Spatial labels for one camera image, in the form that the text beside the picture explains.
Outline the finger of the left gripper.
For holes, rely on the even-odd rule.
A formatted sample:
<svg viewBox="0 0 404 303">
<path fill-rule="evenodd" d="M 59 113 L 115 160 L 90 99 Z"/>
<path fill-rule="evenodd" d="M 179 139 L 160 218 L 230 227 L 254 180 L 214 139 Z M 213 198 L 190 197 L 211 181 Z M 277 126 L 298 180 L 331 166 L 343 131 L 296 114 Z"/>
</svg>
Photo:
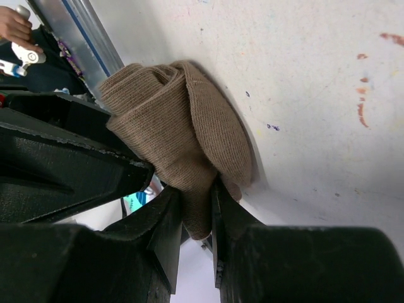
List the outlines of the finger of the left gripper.
<svg viewBox="0 0 404 303">
<path fill-rule="evenodd" d="M 153 168 L 12 109 L 1 109 L 1 222 L 56 222 L 145 189 Z"/>
<path fill-rule="evenodd" d="M 65 93 L 12 92 L 6 96 L 6 107 L 96 141 L 125 156 L 135 156 L 107 129 L 110 114 L 90 102 Z"/>
</svg>

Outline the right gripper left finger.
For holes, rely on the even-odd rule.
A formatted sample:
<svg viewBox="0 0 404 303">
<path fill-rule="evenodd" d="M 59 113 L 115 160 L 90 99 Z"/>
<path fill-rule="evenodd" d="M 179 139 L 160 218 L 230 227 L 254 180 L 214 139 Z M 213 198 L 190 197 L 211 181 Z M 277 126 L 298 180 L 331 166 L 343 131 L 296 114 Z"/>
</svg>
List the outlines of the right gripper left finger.
<svg viewBox="0 0 404 303">
<path fill-rule="evenodd" d="M 76 224 L 1 225 L 2 302 L 168 302 L 182 233 L 178 190 L 103 231 Z"/>
</svg>

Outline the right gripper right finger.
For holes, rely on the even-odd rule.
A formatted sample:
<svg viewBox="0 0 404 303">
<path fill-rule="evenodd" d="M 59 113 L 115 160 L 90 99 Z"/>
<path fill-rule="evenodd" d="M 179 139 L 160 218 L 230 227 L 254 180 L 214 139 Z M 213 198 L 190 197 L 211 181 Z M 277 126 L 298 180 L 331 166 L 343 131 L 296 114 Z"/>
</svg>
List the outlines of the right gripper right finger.
<svg viewBox="0 0 404 303">
<path fill-rule="evenodd" d="M 220 182 L 211 210 L 222 302 L 403 301 L 403 263 L 378 229 L 265 225 Z"/>
</svg>

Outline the brown sock striped cuff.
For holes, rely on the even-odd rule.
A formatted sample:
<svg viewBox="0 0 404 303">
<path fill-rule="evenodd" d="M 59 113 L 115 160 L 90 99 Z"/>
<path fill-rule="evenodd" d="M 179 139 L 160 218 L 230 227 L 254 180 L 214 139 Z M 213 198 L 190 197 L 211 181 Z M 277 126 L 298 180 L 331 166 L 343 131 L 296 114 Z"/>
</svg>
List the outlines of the brown sock striped cuff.
<svg viewBox="0 0 404 303">
<path fill-rule="evenodd" d="M 248 136 L 227 99 L 189 61 L 133 63 L 99 90 L 111 113 L 107 128 L 151 163 L 161 181 L 180 191 L 189 235 L 208 237 L 215 179 L 240 199 L 253 174 Z"/>
</svg>

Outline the person's hand background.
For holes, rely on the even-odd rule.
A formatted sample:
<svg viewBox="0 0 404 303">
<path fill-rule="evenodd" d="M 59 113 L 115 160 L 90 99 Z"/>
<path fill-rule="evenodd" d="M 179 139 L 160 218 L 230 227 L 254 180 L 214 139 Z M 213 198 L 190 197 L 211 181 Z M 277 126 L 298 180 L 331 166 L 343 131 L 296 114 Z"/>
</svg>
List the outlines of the person's hand background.
<svg viewBox="0 0 404 303">
<path fill-rule="evenodd" d="M 6 6 L 1 6 L 1 38 L 31 51 L 43 52 L 39 46 L 33 44 L 32 24 Z"/>
</svg>

